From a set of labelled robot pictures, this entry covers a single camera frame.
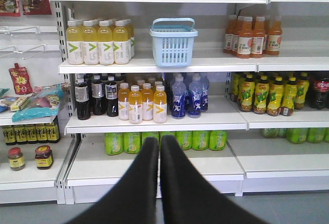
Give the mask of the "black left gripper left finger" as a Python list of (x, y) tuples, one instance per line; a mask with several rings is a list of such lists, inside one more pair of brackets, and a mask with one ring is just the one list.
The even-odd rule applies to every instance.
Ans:
[(155, 223), (158, 156), (158, 140), (146, 138), (122, 178), (67, 223)]

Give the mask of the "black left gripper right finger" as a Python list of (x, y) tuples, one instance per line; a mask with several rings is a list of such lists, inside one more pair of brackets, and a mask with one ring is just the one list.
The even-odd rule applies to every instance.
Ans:
[(165, 223), (266, 222), (210, 184), (172, 135), (161, 139), (160, 188)]

